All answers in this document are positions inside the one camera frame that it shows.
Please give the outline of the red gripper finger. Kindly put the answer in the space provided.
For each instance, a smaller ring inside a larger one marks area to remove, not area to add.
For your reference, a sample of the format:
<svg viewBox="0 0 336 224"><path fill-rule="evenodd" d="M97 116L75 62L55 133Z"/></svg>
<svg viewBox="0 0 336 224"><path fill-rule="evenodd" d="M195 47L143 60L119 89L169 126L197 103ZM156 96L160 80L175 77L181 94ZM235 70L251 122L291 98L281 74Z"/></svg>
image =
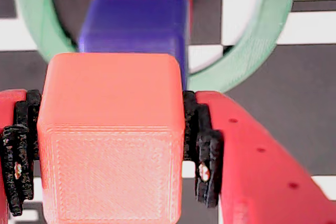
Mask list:
<svg viewBox="0 0 336 224"><path fill-rule="evenodd" d="M34 197L34 161L39 158L37 119L41 103L38 90L1 92L1 213L23 213L25 200Z"/></svg>
<svg viewBox="0 0 336 224"><path fill-rule="evenodd" d="M335 203L242 106L214 91L183 99L195 197L223 223L335 223Z"/></svg>

